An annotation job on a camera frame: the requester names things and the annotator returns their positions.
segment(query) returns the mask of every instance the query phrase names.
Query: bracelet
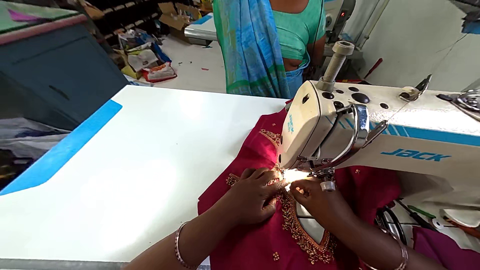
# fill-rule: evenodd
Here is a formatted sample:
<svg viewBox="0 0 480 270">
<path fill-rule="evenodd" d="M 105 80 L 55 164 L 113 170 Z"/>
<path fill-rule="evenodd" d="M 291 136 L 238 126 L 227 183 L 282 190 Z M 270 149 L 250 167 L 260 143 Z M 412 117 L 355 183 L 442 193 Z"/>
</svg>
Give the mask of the bracelet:
<svg viewBox="0 0 480 270">
<path fill-rule="evenodd" d="M 183 228 L 183 226 L 185 226 L 185 224 L 187 224 L 187 222 L 185 222 L 184 224 L 182 224 L 180 226 L 180 228 L 177 230 L 177 233 L 175 234 L 175 256 L 177 257 L 177 260 L 180 262 L 180 264 L 187 268 L 187 269 L 197 269 L 196 267 L 193 267 L 193 266 L 190 266 L 188 265 L 187 263 L 185 263 L 185 261 L 181 258 L 181 255 L 180 255 L 180 250 L 179 250 L 179 237 L 180 237 L 180 232 Z"/>
<path fill-rule="evenodd" d="M 400 248 L 402 249 L 402 262 L 400 263 L 400 265 L 397 268 L 395 268 L 393 270 L 404 270 L 405 267 L 407 267 L 407 262 L 408 262 L 407 248 L 405 247 L 405 245 L 403 245 L 402 241 L 400 241 L 400 238 L 398 238 L 395 234 L 391 233 L 390 231 L 387 231 L 384 228 L 380 228 L 380 230 L 382 230 L 382 232 L 384 232 L 384 233 L 388 233 L 389 235 L 391 235 L 398 242 L 398 244 L 400 245 Z M 363 262 L 363 263 L 370 269 L 378 270 L 377 268 L 373 268 L 365 262 Z"/>
</svg>

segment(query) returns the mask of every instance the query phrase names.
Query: gold embroidery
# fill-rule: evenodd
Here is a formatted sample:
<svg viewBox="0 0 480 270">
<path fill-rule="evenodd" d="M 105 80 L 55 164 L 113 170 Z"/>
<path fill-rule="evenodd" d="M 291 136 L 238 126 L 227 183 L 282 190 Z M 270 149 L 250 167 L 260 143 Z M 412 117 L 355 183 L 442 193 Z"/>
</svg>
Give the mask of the gold embroidery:
<svg viewBox="0 0 480 270">
<path fill-rule="evenodd" d="M 280 136 L 281 136 L 280 134 L 273 133 L 273 132 L 268 131 L 266 129 L 261 129 L 260 133 L 262 135 L 264 135 L 265 137 L 267 137 L 267 139 L 269 139 L 273 143 L 275 148 L 278 149 L 278 146 L 280 145 Z"/>
<path fill-rule="evenodd" d="M 280 134 L 276 134 L 265 129 L 261 129 L 260 133 L 267 137 L 267 139 L 269 139 L 278 150 L 278 146 L 280 144 Z M 282 178 L 283 171 L 278 163 L 275 164 L 275 166 L 272 168 L 272 171 L 277 172 Z M 228 175 L 226 181 L 228 185 L 233 186 L 239 179 L 240 178 L 238 176 L 231 173 Z M 279 180 L 280 179 L 275 178 L 268 184 L 273 184 Z M 321 243 L 317 244 L 302 228 L 300 221 L 297 218 L 296 201 L 290 197 L 290 195 L 288 195 L 285 189 L 276 195 L 269 204 L 275 205 L 277 200 L 279 200 L 280 204 L 282 205 L 282 216 L 284 220 L 282 228 L 284 230 L 290 230 L 292 238 L 295 239 L 300 248 L 309 255 L 308 260 L 312 264 L 315 264 L 315 262 L 319 260 L 324 263 L 332 262 L 334 260 L 333 254 L 336 247 L 335 238 L 333 235 L 325 231 Z M 277 252 L 275 252 L 273 256 L 274 261 L 280 259 L 280 256 Z"/>
<path fill-rule="evenodd" d="M 309 255 L 308 260 L 312 264 L 315 264 L 318 260 L 324 263 L 330 263 L 334 259 L 333 250 L 336 247 L 333 236 L 325 231 L 322 242 L 318 245 L 302 228 L 297 218 L 295 200 L 290 197 L 286 191 L 282 191 L 279 199 L 282 204 L 284 220 L 282 228 L 284 230 L 290 230 L 292 238 L 297 240 L 300 248 Z"/>
<path fill-rule="evenodd" d="M 233 173 L 229 174 L 227 177 L 227 184 L 229 186 L 233 186 L 238 180 L 240 180 L 240 177 L 234 175 Z"/>
</svg>

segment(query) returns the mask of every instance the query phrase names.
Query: woman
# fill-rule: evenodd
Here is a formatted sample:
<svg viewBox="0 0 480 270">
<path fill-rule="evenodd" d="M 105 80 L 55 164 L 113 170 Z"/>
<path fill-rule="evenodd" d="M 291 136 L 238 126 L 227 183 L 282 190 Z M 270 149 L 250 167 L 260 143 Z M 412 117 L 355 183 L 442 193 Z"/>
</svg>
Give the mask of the woman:
<svg viewBox="0 0 480 270">
<path fill-rule="evenodd" d="M 322 59 L 323 0 L 216 0 L 214 18 L 227 93 L 291 99 Z"/>
<path fill-rule="evenodd" d="M 321 63 L 325 47 L 323 0 L 270 0 L 291 97 L 311 62 Z"/>
<path fill-rule="evenodd" d="M 234 227 L 259 223 L 273 215 L 275 207 L 264 204 L 287 183 L 265 185 L 277 177 L 267 168 L 246 169 L 213 207 L 144 251 L 124 269 L 195 269 Z M 400 266 L 403 258 L 397 241 L 360 220 L 338 191 L 324 192 L 320 181 L 304 179 L 293 182 L 290 192 L 317 222 L 365 263 L 380 270 Z M 445 270 L 413 249 L 407 251 L 403 269 Z"/>
</svg>

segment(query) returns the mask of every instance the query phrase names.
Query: sewing machine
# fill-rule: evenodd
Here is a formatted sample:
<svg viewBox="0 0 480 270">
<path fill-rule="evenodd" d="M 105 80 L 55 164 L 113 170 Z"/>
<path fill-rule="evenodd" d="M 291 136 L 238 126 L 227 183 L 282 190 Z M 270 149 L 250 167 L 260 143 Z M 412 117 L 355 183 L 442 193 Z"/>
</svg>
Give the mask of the sewing machine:
<svg viewBox="0 0 480 270">
<path fill-rule="evenodd" d="M 356 0 L 324 0 L 327 43 L 338 40 L 338 36 L 353 13 L 355 4 Z"/>
<path fill-rule="evenodd" d="M 429 90 L 431 75 L 404 88 L 334 83 L 336 72 L 306 81 L 287 107 L 282 169 L 314 175 L 328 191 L 335 168 L 386 168 L 409 202 L 480 206 L 480 90 Z"/>
</svg>

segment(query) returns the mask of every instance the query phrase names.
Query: hand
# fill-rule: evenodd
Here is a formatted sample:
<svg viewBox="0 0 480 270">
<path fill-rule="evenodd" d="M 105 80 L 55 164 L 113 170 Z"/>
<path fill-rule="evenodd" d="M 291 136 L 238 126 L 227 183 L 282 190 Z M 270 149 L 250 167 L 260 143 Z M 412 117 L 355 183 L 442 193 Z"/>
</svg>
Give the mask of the hand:
<svg viewBox="0 0 480 270">
<path fill-rule="evenodd" d="M 265 202 L 287 185 L 285 181 L 267 185 L 277 177 L 276 172 L 267 168 L 246 169 L 213 207 L 222 209 L 222 218 L 230 218 L 233 226 L 262 222 L 275 213 L 275 204 L 264 206 Z"/>
<path fill-rule="evenodd" d="M 328 231 L 357 219 L 342 194 L 338 191 L 322 191 L 320 180 L 311 177 L 292 182 L 290 192 L 301 205 Z"/>
</svg>

